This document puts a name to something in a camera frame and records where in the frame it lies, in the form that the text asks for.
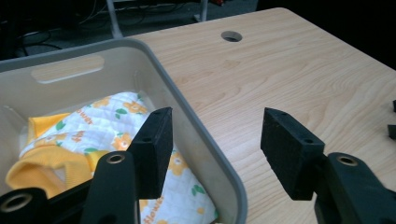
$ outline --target wooden table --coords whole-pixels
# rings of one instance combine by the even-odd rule
[[[224,31],[240,42],[221,38]],[[396,190],[396,71],[283,8],[133,36],[154,51],[236,172],[247,223],[315,223],[262,151],[265,107],[290,113],[326,143],[364,160]]]

